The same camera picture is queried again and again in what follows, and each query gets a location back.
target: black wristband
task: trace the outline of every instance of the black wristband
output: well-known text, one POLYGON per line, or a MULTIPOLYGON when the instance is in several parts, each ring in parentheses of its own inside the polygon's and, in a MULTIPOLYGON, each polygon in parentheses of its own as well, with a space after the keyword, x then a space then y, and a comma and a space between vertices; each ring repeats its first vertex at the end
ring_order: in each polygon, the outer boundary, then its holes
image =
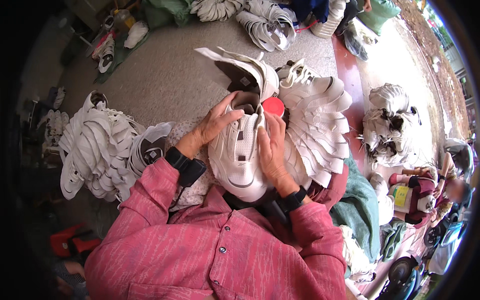
POLYGON ((176 147, 171 147, 165 153, 165 160, 180 173, 182 173, 192 161, 183 155, 176 147))
POLYGON ((300 191, 293 192, 287 197, 280 199, 278 205, 285 213, 289 213, 303 205, 303 199, 306 195, 307 191, 300 186, 300 191))

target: red plastic stool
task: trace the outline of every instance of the red plastic stool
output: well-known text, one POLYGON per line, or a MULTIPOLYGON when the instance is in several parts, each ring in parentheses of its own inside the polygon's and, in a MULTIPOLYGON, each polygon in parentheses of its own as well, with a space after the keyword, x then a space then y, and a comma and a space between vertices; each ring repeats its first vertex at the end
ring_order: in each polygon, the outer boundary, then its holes
POLYGON ((92 233, 91 230, 76 234, 75 232, 83 227, 85 223, 81 223, 50 236, 50 245, 56 256, 59 257, 71 257, 77 253, 81 253, 85 250, 93 250, 96 246, 100 245, 101 239, 93 239, 83 241, 78 237, 92 233))

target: pants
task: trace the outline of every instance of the pants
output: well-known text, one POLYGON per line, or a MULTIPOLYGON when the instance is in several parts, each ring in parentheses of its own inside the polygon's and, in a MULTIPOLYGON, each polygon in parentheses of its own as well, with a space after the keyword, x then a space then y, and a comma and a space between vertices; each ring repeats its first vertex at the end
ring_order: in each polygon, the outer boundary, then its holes
POLYGON ((337 36, 339 36, 343 33, 347 23, 350 22, 351 20, 353 20, 353 18, 355 18, 357 16, 359 11, 360 10, 358 8, 357 0, 350 0, 350 2, 347 3, 347 6, 345 8, 345 12, 343 14, 343 19, 335 30, 335 34, 337 36))

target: sticker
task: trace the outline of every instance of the sticker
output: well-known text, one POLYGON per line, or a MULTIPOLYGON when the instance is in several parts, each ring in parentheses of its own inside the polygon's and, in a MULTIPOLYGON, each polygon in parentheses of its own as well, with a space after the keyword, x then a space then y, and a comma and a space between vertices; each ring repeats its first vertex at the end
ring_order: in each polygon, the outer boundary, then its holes
POLYGON ((250 84, 250 81, 246 77, 243 77, 242 79, 240 79, 240 82, 243 83, 244 86, 247 86, 250 84))
POLYGON ((284 37, 283 32, 281 32, 278 28, 275 28, 275 34, 276 34, 279 38, 284 37))
POLYGON ((405 200, 407 199, 408 186, 398 186, 393 192, 396 206, 405 206, 405 200))

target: pink shirt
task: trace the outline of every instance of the pink shirt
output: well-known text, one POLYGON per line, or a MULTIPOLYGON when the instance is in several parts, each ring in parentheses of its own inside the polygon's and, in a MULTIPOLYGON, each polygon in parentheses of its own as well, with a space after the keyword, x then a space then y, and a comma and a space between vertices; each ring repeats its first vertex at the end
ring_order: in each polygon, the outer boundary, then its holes
POLYGON ((96 299, 345 299, 342 235, 325 205, 290 213, 298 245, 282 243, 254 208, 231 210, 213 187, 203 205, 168 207, 178 171, 148 166, 85 264, 96 299))

